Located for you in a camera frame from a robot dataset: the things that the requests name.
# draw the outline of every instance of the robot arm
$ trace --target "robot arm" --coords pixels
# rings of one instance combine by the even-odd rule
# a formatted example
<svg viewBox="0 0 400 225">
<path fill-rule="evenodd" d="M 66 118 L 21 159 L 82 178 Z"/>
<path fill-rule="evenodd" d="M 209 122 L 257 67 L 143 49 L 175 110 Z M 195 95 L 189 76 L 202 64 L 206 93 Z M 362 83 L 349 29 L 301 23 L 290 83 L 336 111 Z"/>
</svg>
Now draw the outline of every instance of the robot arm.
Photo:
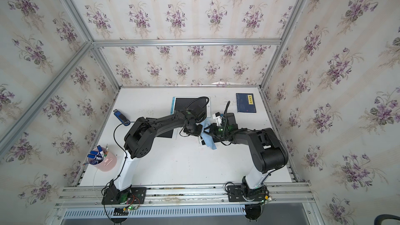
<svg viewBox="0 0 400 225">
<path fill-rule="evenodd" d="M 244 197 L 251 197 L 252 192 L 262 186 L 268 174 L 286 165 L 288 155 L 271 128 L 263 130 L 238 129 L 234 114 L 225 114 L 226 125 L 222 123 L 225 134 L 221 132 L 222 126 L 217 126 L 216 123 L 209 126 L 208 134 L 217 141 L 230 141 L 233 144 L 249 146 L 254 167 L 244 177 L 242 185 L 245 189 Z M 113 199 L 117 201 L 120 193 L 129 189 L 139 159 L 150 152 L 155 137 L 178 127 L 183 127 L 184 132 L 189 135 L 199 136 L 202 132 L 202 125 L 198 123 L 205 118 L 206 112 L 200 106 L 177 111 L 173 115 L 158 119 L 138 118 L 124 138 L 124 148 L 128 157 L 125 163 L 121 165 L 120 174 L 115 178 L 115 181 L 110 182 L 109 193 L 113 196 Z"/>
</svg>

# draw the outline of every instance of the black mounting plate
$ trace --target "black mounting plate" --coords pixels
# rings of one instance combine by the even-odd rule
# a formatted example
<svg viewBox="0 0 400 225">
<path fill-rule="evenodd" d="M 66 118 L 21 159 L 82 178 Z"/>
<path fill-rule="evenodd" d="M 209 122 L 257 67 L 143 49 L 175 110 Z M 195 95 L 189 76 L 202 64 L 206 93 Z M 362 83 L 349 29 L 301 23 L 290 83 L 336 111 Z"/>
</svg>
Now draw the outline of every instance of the black mounting plate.
<svg viewBox="0 0 400 225">
<path fill-rule="evenodd" d="M 144 198 L 146 197 L 146 190 L 147 190 L 146 187 L 127 188 L 127 189 L 121 191 L 119 196 L 123 195 L 124 193 L 128 193 L 130 195 L 130 192 L 131 192 L 136 197 L 135 200 L 133 201 L 133 203 L 134 204 L 143 204 Z M 106 189 L 101 204 L 103 204 L 103 205 L 119 204 L 119 203 L 116 203 L 116 200 L 113 198 L 113 195 L 110 193 L 110 191 L 111 191 L 110 188 Z"/>
<path fill-rule="evenodd" d="M 228 191 L 228 195 L 227 195 L 227 196 L 228 196 L 228 199 L 229 199 L 229 202 L 230 202 L 230 203 L 231 203 L 231 202 L 238 202 L 238 201 L 250 201 L 250 200 L 246 200 L 246 199 L 243 197 L 242 190 L 241 190 L 241 189 L 238 189 L 236 186 L 229 185 L 229 186 L 226 187 L 226 189 L 227 189 L 227 191 Z M 264 194 L 264 193 L 257 194 L 257 195 L 256 195 L 256 198 L 254 198 L 253 201 L 258 201 L 258 202 L 260 202 L 260 201 L 262 201 L 264 198 L 265 198 L 265 194 Z"/>
</svg>

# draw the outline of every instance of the blue book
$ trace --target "blue book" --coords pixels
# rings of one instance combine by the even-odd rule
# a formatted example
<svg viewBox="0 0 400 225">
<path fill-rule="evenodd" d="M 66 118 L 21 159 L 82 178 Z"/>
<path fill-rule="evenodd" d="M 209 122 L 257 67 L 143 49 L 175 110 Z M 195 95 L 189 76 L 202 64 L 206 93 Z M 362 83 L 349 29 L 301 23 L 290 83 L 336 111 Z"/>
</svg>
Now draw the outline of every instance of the blue book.
<svg viewBox="0 0 400 225">
<path fill-rule="evenodd" d="M 256 113 L 256 104 L 253 94 L 236 93 L 236 105 L 238 112 Z"/>
</svg>

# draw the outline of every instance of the blue usb drive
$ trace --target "blue usb drive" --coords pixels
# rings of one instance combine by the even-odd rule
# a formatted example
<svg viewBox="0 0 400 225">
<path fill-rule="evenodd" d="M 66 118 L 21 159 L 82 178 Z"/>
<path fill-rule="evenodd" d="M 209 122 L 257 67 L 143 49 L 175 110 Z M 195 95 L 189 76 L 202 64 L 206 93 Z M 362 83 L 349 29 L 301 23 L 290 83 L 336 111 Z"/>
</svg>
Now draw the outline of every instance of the blue usb drive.
<svg viewBox="0 0 400 225">
<path fill-rule="evenodd" d="M 114 115 L 125 125 L 129 126 L 130 121 L 119 110 L 114 110 Z"/>
</svg>

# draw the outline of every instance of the floral wallpaper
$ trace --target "floral wallpaper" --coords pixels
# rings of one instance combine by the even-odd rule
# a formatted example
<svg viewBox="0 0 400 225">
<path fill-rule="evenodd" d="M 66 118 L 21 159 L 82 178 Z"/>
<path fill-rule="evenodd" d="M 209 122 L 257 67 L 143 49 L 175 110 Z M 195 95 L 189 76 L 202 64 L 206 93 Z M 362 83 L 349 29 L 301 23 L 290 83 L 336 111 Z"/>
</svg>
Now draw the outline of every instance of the floral wallpaper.
<svg viewBox="0 0 400 225">
<path fill-rule="evenodd" d="M 256 85 L 275 49 L 271 45 L 157 46 L 105 47 L 101 52 L 123 86 Z"/>
<path fill-rule="evenodd" d="M 6 86 L 2 88 L 8 99 L 2 99 L 4 108 L 17 104 L 10 102 L 12 93 Z M 12 214 L 17 207 L 25 214 L 18 222 L 46 222 L 60 190 L 76 184 L 113 97 L 110 83 L 89 53 L 0 160 L 5 176 L 1 197 L 13 203 L 0 204 L 3 212 Z M 7 218 L 6 223 L 15 222 L 15 216 Z"/>
<path fill-rule="evenodd" d="M 400 216 L 398 2 L 308 0 L 264 89 L 326 224 Z"/>
<path fill-rule="evenodd" d="M 0 0 L 0 138 L 83 45 L 59 0 Z"/>
<path fill-rule="evenodd" d="M 282 35 L 296 3 L 296 0 L 74 1 L 95 39 L 276 38 Z"/>
</svg>

